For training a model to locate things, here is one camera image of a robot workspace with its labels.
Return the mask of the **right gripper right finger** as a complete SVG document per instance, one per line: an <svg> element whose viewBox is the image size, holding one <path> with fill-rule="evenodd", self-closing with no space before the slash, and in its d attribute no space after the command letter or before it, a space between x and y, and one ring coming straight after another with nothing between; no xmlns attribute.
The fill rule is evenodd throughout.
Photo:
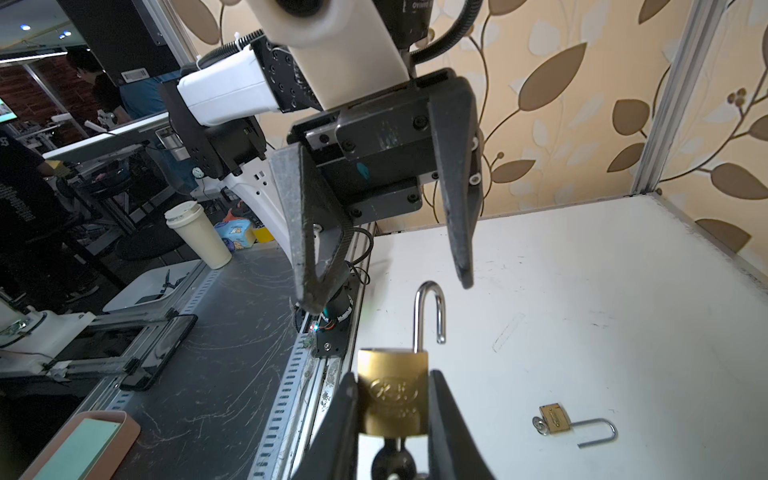
<svg viewBox="0 0 768 480"><path fill-rule="evenodd" d="M428 387L428 478L494 479L439 370L429 373Z"/></svg>

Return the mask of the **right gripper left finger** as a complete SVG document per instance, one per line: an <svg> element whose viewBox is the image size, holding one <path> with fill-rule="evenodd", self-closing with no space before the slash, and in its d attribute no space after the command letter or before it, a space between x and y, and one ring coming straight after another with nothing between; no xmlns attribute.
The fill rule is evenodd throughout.
<svg viewBox="0 0 768 480"><path fill-rule="evenodd" d="M355 374L347 372L332 398L315 440L293 479L356 479L359 395Z"/></svg>

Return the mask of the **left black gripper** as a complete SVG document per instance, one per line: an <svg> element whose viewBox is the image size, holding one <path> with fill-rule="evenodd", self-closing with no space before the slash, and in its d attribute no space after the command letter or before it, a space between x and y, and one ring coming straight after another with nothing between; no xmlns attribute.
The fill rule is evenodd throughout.
<svg viewBox="0 0 768 480"><path fill-rule="evenodd" d="M445 68L411 79L299 121L287 140L270 166L301 308L322 313L347 281L351 220L414 212L421 185L436 180L457 276L474 285L483 139L465 78Z"/></svg>

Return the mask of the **small brass padlock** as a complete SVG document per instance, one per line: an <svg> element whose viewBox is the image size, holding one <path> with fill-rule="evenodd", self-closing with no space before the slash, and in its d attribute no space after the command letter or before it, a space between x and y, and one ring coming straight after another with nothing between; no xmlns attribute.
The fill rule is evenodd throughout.
<svg viewBox="0 0 768 480"><path fill-rule="evenodd" d="M535 430L542 436L559 434L574 430L578 427L595 425L606 426L609 434L602 438L596 438L577 444L579 449L591 448L609 444L618 439L618 430L613 422L605 418L593 418L587 420L572 421L565 409L559 403L547 404L539 407L539 415L534 416L531 423Z"/></svg>

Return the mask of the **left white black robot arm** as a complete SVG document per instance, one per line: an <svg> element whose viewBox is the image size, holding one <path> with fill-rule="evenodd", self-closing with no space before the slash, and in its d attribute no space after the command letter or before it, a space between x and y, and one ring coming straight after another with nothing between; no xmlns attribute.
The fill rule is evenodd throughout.
<svg viewBox="0 0 768 480"><path fill-rule="evenodd" d="M287 254L297 301L320 315L351 274L354 229L421 207L438 182L457 276L472 287L483 135L469 82L418 76L481 3L428 38L428 1L254 1L260 29L161 89L170 125L205 177L244 200Z"/></svg>

